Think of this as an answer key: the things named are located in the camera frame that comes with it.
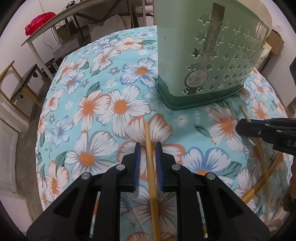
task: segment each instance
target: green plastic basket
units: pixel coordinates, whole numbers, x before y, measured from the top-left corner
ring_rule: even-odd
[[[239,91],[269,27],[237,0],[158,0],[156,88],[173,110]]]

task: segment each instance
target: dark green basket base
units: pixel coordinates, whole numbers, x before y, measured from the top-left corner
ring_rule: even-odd
[[[163,102],[172,110],[183,110],[211,104],[232,96],[234,93],[240,91],[243,87],[244,85],[237,85],[227,90],[215,91],[211,93],[174,96],[169,92],[167,85],[160,76],[158,76],[156,83],[156,88],[162,97]]]

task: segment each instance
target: table top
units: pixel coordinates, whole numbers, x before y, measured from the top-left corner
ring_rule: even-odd
[[[286,117],[273,88],[256,69],[244,88],[223,101],[188,110],[165,106],[155,88],[157,28],[113,33],[63,60],[48,91],[38,126],[36,171],[43,209],[80,174],[105,172],[142,145],[140,185],[121,196],[121,240],[152,239],[146,172],[144,121],[153,147],[163,150],[192,172],[214,172],[240,198],[262,177],[248,138],[235,132],[242,105],[254,119]],[[262,142],[269,164],[276,151]],[[284,155],[270,178],[269,220],[289,187],[292,156]],[[163,238],[176,236],[176,195],[158,192]],[[261,189],[248,203],[264,220],[266,200]]]
[[[52,26],[58,24],[59,22],[63,21],[65,18],[72,16],[73,14],[92,7],[94,5],[108,2],[111,0],[83,0],[82,2],[75,3],[73,6],[70,6],[69,8],[66,8],[65,10],[61,11],[57,15],[55,15],[53,18],[51,18],[49,21],[47,21],[44,25],[42,25],[40,28],[38,28],[32,35],[30,35],[26,41],[22,43],[22,46],[29,42],[36,39],[38,36],[43,34],[46,30],[50,29]]]

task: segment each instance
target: small gray flower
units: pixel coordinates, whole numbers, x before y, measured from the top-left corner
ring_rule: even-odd
[[[88,80],[83,81],[81,84],[81,87],[85,88],[88,83],[89,83]]]
[[[154,50],[154,49],[156,49],[156,47],[154,47],[154,46],[150,46],[150,47],[148,47],[147,49],[149,49],[149,50]]]
[[[51,115],[49,117],[49,122],[52,124],[55,121],[54,115]]]
[[[110,69],[110,71],[108,73],[115,75],[116,73],[119,73],[119,69],[118,69],[118,67],[112,68],[112,69]]]

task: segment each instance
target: round label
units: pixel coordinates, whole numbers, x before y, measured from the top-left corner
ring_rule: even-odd
[[[205,70],[192,71],[186,78],[188,87],[196,88],[205,83],[208,78],[208,73]]]

